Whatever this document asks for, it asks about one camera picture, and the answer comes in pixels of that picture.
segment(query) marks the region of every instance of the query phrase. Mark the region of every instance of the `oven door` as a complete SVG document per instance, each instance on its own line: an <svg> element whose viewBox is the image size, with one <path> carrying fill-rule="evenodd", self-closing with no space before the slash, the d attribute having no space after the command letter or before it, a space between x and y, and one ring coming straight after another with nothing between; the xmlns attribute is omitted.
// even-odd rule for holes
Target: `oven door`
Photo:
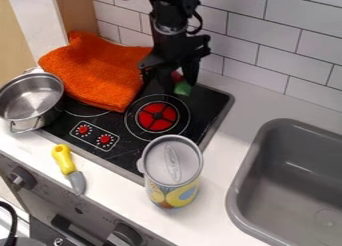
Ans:
<svg viewBox="0 0 342 246"><path fill-rule="evenodd" d="M173 245L4 153L0 171L27 213L76 245Z"/></svg>

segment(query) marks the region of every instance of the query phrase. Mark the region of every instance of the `pot handle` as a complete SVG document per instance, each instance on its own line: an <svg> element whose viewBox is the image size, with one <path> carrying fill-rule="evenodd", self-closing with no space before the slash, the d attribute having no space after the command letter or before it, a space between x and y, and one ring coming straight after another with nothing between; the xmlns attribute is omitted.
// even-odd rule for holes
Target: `pot handle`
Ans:
<svg viewBox="0 0 342 246"><path fill-rule="evenodd" d="M25 132L29 132L29 131L35 130L37 128L37 126L38 126L38 123L39 123L40 119L41 119L41 117L38 116L34 126L29 128L29 129L26 129L26 130L16 130L16 129L14 129L13 126L15 126L15 122L11 121L11 123L10 123L10 131L12 133L18 133L19 134L19 133L25 133Z"/></svg>
<svg viewBox="0 0 342 246"><path fill-rule="evenodd" d="M142 158L140 158L137 161L137 168L138 168L138 171L140 171L141 173L145 173L145 169L144 169L144 164L143 164Z"/></svg>

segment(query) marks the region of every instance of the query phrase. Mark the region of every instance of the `sink basin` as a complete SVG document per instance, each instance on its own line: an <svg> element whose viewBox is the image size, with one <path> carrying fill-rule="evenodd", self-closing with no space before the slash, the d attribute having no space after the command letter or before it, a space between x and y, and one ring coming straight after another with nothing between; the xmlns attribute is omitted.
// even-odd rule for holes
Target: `sink basin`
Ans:
<svg viewBox="0 0 342 246"><path fill-rule="evenodd" d="M341 246L342 136L294 120L267 123L226 207L238 228L270 245Z"/></svg>

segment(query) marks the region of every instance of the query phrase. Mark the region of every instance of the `yellow toy knife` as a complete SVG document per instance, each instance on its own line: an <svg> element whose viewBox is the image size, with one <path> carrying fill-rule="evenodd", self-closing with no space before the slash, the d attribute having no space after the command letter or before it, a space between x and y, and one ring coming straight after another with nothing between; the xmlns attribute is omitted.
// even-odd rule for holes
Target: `yellow toy knife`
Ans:
<svg viewBox="0 0 342 246"><path fill-rule="evenodd" d="M77 171L71 159L69 146L60 144L52 149L52 156L57 161L63 175L65 175L74 189L77 196L83 194L86 189L86 180L81 171Z"/></svg>

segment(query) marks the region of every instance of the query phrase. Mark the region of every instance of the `black stovetop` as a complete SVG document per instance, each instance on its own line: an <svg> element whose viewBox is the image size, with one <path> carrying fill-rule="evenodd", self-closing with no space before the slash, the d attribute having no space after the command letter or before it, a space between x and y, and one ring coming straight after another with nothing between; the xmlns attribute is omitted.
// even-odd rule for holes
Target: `black stovetop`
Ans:
<svg viewBox="0 0 342 246"><path fill-rule="evenodd" d="M232 102L231 96L200 85L193 88L190 97L165 95L152 81L124 114L66 97L61 116L43 130L54 135L55 142L66 141L96 159L142 176L136 161L151 140L180 134L204 150L213 135L209 131L222 121Z"/></svg>

